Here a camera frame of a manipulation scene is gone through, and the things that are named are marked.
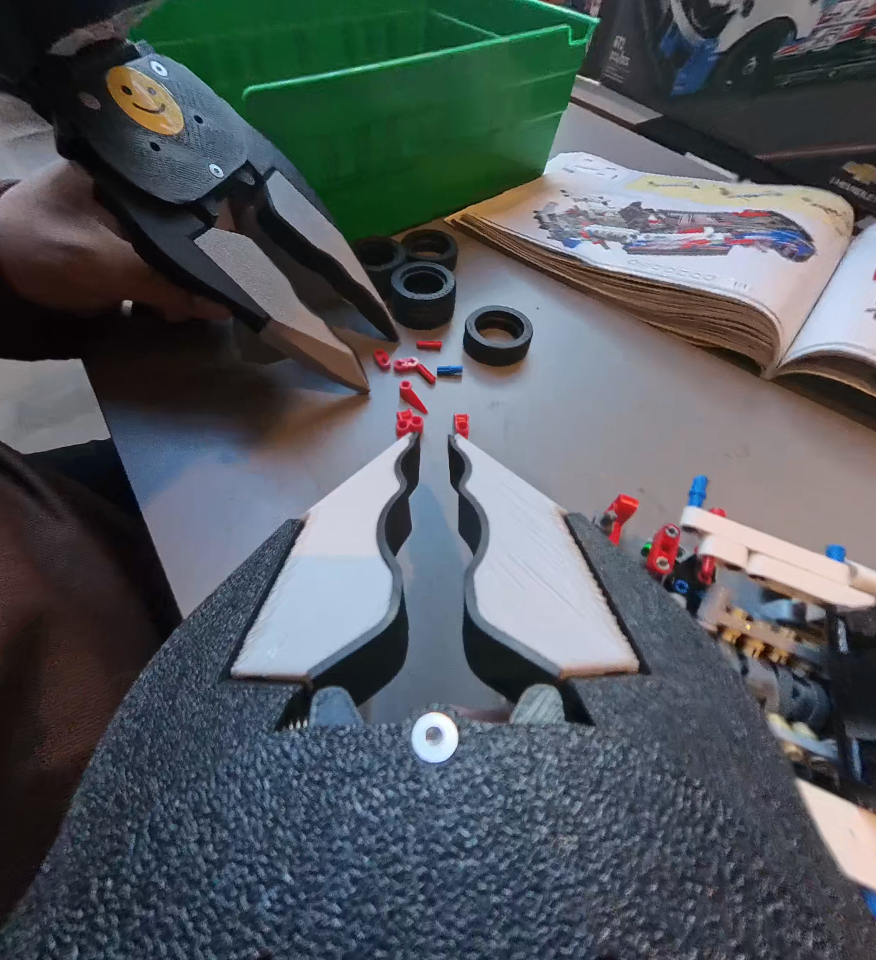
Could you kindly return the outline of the person's left hand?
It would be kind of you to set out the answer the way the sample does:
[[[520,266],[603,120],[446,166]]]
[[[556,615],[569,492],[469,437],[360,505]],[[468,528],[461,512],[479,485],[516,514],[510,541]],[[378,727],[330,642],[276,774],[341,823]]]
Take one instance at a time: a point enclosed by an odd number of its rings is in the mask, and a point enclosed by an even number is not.
[[[97,200],[91,176],[64,159],[0,197],[0,272],[24,301],[76,315],[130,302],[171,322],[231,318],[147,264]]]

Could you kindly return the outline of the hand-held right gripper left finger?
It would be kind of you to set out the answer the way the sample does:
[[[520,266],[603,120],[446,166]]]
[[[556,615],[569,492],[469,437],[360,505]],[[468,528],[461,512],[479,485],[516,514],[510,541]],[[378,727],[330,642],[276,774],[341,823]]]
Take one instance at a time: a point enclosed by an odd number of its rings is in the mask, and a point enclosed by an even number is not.
[[[229,668],[241,681],[340,687],[366,702],[408,654],[397,556],[411,530],[420,438],[409,433],[316,503],[258,602]]]

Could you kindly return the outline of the person's brown shirt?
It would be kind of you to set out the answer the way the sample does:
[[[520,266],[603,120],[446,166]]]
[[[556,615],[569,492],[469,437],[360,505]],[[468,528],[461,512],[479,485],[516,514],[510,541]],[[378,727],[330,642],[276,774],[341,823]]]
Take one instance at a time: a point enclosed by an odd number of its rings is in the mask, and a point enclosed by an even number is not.
[[[0,927],[180,614],[116,451],[0,440]]]

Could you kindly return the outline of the toy car instruction booklet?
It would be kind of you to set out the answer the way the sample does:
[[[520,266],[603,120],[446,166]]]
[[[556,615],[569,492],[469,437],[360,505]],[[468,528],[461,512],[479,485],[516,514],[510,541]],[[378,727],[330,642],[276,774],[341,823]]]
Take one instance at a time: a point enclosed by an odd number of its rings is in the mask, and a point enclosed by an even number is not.
[[[853,238],[824,189],[647,173],[562,152],[445,218],[459,232],[698,347],[773,370]]]

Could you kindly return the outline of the toy brick race car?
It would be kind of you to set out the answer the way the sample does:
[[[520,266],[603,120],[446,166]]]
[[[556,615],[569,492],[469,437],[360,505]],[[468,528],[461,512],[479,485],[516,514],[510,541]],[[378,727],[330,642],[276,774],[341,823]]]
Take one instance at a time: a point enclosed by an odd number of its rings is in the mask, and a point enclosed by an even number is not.
[[[691,499],[648,572],[590,534],[593,573],[640,660],[620,676],[628,730],[724,787],[776,842],[790,881],[814,822],[795,785],[876,813],[876,571],[816,554]]]

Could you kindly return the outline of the grey desk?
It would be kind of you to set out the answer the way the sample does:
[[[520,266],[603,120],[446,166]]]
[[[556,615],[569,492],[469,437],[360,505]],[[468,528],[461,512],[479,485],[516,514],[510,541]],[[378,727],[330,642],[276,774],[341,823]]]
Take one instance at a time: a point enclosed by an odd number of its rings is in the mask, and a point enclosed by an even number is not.
[[[447,436],[467,413],[482,450],[565,509],[592,517],[619,494],[639,500],[622,543],[676,521],[696,475],[708,504],[809,549],[838,544],[876,570],[876,415],[771,383],[639,318],[460,236],[453,324],[439,362],[459,379],[420,391],[428,415],[412,532],[398,554],[409,618],[404,666],[361,712],[400,722],[433,705],[495,709],[502,700],[468,668],[461,646],[464,571]],[[228,327],[122,328],[85,369],[187,616],[285,520],[395,440],[399,387],[373,351],[385,342],[316,286],[327,322],[359,354],[371,391],[358,395],[292,361],[244,363]],[[528,354],[486,366],[463,348],[485,306],[523,313]]]

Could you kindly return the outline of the black toy tyre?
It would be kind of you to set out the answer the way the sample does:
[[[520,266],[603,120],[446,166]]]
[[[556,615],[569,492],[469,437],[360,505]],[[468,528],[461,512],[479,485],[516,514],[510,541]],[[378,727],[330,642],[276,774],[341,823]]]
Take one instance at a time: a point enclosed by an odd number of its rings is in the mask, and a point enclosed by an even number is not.
[[[400,239],[408,262],[429,263],[453,273],[456,270],[459,247],[456,237],[438,228],[420,228]]]
[[[404,244],[392,236],[375,235],[355,241],[352,250],[376,292],[387,302],[393,275],[408,262]]]
[[[472,360],[490,367],[522,362],[533,338],[531,320],[521,311],[489,305],[472,311],[465,321],[463,349]]]
[[[438,264],[409,261],[391,276],[392,313],[409,330],[435,330],[449,323],[456,295],[455,275]]]

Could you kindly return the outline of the green plastic bin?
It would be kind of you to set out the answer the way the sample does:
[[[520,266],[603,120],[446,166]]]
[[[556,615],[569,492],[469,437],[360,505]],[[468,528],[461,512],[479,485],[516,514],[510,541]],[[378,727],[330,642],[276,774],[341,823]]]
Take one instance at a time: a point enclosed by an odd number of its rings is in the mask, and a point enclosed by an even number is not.
[[[526,1],[176,1],[132,36],[292,162],[349,241],[542,174],[597,20]]]

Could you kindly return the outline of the black toy set box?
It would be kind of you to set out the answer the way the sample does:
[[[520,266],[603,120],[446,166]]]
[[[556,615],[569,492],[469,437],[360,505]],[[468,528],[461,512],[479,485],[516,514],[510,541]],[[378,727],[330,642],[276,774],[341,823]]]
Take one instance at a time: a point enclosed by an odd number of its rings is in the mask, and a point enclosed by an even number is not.
[[[573,2],[598,18],[582,76],[685,150],[876,212],[876,1]]]

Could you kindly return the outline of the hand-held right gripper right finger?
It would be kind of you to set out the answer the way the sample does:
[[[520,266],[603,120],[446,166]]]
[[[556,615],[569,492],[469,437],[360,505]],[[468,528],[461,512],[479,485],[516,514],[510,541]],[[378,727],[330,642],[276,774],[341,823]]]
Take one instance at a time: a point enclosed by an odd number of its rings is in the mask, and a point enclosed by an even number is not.
[[[552,498],[461,435],[447,438],[464,575],[470,670],[518,700],[535,685],[631,676],[641,661]]]

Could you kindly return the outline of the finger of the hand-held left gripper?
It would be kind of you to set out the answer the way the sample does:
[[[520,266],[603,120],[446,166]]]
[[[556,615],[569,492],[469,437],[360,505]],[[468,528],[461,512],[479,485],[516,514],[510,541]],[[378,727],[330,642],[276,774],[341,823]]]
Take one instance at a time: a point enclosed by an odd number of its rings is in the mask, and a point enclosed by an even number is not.
[[[398,342],[389,308],[337,226],[279,170],[266,177],[262,196],[264,234],[300,266],[321,277],[386,340]]]
[[[236,283],[265,316],[258,339],[315,374],[368,394],[370,386],[355,351],[295,292],[288,278],[250,237],[212,228],[196,246]]]

